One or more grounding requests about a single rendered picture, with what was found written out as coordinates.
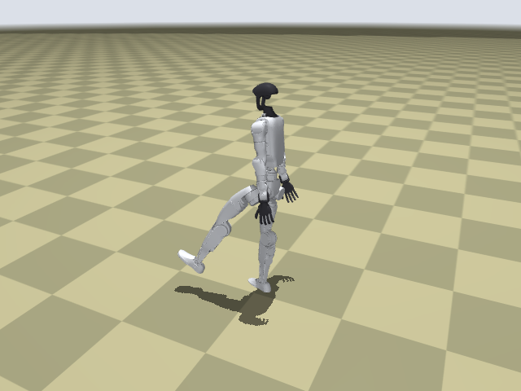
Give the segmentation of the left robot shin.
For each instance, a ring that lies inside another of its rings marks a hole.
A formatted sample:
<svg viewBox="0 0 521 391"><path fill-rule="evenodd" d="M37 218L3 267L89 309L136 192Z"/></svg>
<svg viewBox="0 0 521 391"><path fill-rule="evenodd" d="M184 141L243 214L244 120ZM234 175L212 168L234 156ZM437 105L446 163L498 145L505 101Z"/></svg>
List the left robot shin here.
<svg viewBox="0 0 521 391"><path fill-rule="evenodd" d="M228 229L225 225L218 225L215 228L216 222L213 224L211 230L208 232L205 237L202 248L200 248L198 252L198 256L194 259L197 265L210 253L213 252L214 249L218 246L218 244L223 240L223 238L228 234ZM199 259L198 259L199 258ZM198 261L197 261L197 260Z"/></svg>

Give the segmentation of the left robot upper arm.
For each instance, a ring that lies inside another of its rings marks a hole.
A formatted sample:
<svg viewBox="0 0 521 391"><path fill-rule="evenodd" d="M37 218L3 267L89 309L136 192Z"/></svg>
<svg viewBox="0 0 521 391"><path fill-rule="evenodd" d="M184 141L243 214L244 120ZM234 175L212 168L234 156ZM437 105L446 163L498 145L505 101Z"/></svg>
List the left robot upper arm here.
<svg viewBox="0 0 521 391"><path fill-rule="evenodd" d="M252 124L251 132L252 132L252 136L253 136L254 148L257 152L257 157L259 157L263 160L264 165L266 165L266 161L267 161L266 142L265 142L265 136L267 134L267 131L268 131L268 128L267 128L265 120L257 121Z"/></svg>

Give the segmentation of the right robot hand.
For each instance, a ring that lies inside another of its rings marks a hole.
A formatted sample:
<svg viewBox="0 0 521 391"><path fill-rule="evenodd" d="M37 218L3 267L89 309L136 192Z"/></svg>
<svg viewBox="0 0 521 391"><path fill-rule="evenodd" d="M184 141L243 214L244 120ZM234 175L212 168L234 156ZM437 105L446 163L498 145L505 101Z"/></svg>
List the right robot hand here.
<svg viewBox="0 0 521 391"><path fill-rule="evenodd" d="M288 176L288 174L287 174L287 176ZM293 202L293 200L291 198L291 195L292 195L293 199L296 200L296 198L294 197L292 191L295 193L296 197L299 198L299 196L296 194L296 191L294 190L294 187L292 186L291 183L289 183L289 181L290 181L289 177L288 177L288 179L286 181L282 181L282 179L281 179L281 177L279 175L279 179L280 179L280 182L282 183L282 187L284 187L284 189L285 189L284 193L285 193L285 196L286 196L286 199L287 199L288 203L290 203L290 202L289 202L289 199L287 197L287 194L288 194L291 202ZM291 193L291 195L290 195L290 193ZM282 199L283 199L283 197L282 197Z"/></svg>

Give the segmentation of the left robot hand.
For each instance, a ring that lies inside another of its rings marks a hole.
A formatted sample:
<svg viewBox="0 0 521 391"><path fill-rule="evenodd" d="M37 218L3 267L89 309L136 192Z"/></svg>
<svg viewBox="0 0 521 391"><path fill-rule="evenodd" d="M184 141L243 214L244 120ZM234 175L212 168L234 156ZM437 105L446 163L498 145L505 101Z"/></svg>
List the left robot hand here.
<svg viewBox="0 0 521 391"><path fill-rule="evenodd" d="M265 225L267 225L266 220L265 220L265 216L266 216L266 218L267 218L267 222L268 222L269 224L270 224L269 216L270 216L271 222L274 222L274 220L273 220L273 216L272 216L271 208L270 208L270 206L268 205L268 202L269 202L269 193L267 192L267 200L260 200L260 198L259 198L259 194L258 194L258 200L259 200L260 205L258 206L258 210L256 211L255 219L257 219L258 214L260 214L260 224L263 224L263 222L262 222L262 216L263 216L263 220L264 220L264 224L265 224Z"/></svg>

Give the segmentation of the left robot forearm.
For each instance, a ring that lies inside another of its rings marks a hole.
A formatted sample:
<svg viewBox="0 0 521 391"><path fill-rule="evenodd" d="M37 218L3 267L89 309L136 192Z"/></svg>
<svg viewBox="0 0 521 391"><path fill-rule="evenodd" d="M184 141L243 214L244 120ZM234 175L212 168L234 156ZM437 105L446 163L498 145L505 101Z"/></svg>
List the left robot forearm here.
<svg viewBox="0 0 521 391"><path fill-rule="evenodd" d="M264 162L261 158L257 157L253 160L252 165L255 170L257 190L259 191L260 200L267 200L268 182L267 174L268 171L265 169Z"/></svg>

